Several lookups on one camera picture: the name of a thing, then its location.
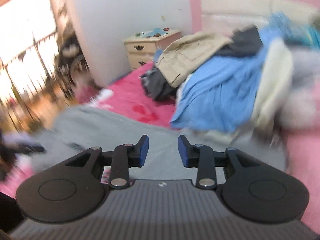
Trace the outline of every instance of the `white headboard panel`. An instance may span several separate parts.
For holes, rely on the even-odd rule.
[[[307,24],[319,15],[320,0],[190,0],[194,32],[231,35],[235,29],[268,24],[268,17],[284,12],[292,21]]]

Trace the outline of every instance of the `drawer handle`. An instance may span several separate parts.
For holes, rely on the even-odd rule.
[[[143,50],[144,49],[144,46],[140,46],[140,45],[138,45],[138,46],[134,46],[137,50]]]

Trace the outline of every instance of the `gray blanket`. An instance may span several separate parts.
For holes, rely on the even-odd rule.
[[[147,134],[150,140],[148,156],[144,167],[130,169],[130,177],[195,180],[197,170],[184,168],[180,159],[177,142],[181,132],[150,126],[89,106],[69,108],[56,119],[52,130],[37,135],[37,140],[47,149],[47,153],[33,155],[32,166],[35,172],[40,172],[83,149],[99,146],[103,151],[110,151],[120,144],[137,143],[143,134]],[[184,134],[191,144],[206,144],[215,151],[224,151],[228,147],[188,132]],[[280,170],[285,169],[285,155],[282,151],[258,148],[247,153]]]

